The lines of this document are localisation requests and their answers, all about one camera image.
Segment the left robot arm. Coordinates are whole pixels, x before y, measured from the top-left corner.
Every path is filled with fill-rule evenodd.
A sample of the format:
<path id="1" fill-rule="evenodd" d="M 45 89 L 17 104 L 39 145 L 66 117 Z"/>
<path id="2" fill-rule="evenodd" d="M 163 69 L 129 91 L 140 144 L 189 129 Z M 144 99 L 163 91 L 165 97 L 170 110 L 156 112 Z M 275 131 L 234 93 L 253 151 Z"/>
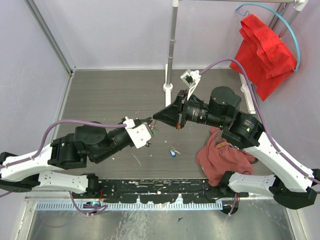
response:
<path id="1" fill-rule="evenodd" d="M 86 168 L 87 161 L 99 164 L 126 147 L 149 146 L 154 136 L 152 121 L 150 117 L 125 117 L 119 124 L 59 120 L 47 128 L 38 150 L 24 155 L 0 154 L 0 188 L 9 193 L 39 189 L 70 191 L 95 198 L 101 189 L 98 176 L 94 173 L 69 175 L 62 171 Z M 45 143 L 54 127 L 69 123 L 77 124 L 73 133 Z"/>

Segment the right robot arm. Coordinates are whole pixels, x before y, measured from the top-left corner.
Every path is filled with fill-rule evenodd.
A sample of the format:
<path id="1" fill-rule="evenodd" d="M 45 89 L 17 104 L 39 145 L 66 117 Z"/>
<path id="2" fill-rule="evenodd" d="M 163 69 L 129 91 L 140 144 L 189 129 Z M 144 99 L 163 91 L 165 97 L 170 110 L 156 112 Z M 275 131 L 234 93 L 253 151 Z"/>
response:
<path id="1" fill-rule="evenodd" d="M 227 86 L 211 91 L 205 103 L 187 90 L 181 90 L 173 103 L 153 115 L 153 119 L 176 129 L 186 122 L 218 127 L 227 143 L 250 153 L 272 171 L 272 175 L 254 176 L 235 171 L 224 173 L 219 191 L 225 197 L 253 193 L 272 197 L 280 205 L 298 210 L 315 203 L 313 189 L 320 179 L 319 169 L 310 169 L 294 160 L 291 165 L 281 156 L 259 120 L 239 110 L 241 97 Z"/>

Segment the blue tagged key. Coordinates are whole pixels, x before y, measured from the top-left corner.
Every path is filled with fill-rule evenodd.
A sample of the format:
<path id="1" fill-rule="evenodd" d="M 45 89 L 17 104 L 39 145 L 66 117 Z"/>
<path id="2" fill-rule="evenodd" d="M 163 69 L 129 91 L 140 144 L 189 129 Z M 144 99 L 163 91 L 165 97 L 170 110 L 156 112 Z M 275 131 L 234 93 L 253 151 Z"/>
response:
<path id="1" fill-rule="evenodd" d="M 170 152 L 170 155 L 171 155 L 173 158 L 175 158 L 175 157 L 177 157 L 177 155 L 180 155 L 180 154 L 181 154 L 181 153 L 180 153 L 179 151 L 177 151 L 174 147 L 171 147 L 170 150 L 169 150 L 169 152 Z"/>

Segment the metal keyring with keys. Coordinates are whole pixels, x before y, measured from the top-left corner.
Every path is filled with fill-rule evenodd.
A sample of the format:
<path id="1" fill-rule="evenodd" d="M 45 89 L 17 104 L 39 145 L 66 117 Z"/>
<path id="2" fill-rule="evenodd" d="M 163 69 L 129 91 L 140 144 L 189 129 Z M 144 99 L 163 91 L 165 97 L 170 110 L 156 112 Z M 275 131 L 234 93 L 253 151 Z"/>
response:
<path id="1" fill-rule="evenodd" d="M 155 122 L 151 122 L 150 124 L 149 124 L 149 128 L 150 128 L 150 130 L 151 130 L 151 138 L 153 138 L 153 137 L 155 137 L 156 135 L 157 135 L 157 132 L 158 132 L 158 129 L 156 128 L 156 123 L 157 123 L 157 121 L 155 121 Z M 151 142 L 151 140 L 148 140 L 147 142 L 146 142 L 146 147 L 150 147 L 152 145 L 152 142 Z"/>

